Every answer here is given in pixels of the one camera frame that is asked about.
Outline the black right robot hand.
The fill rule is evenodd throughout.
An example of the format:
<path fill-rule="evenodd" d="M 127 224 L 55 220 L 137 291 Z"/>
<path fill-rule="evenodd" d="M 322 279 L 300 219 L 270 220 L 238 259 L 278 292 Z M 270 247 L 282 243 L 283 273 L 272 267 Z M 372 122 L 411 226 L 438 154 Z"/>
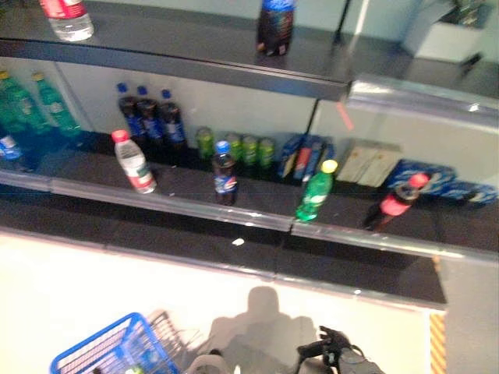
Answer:
<path fill-rule="evenodd" d="M 323 357 L 323 363 L 328 366 L 334 366 L 338 357 L 344 348 L 351 348 L 350 340 L 338 330 L 332 330 L 326 326 L 319 326 L 320 339 L 296 348 L 299 359 L 298 366 L 308 358 L 317 356 Z"/>

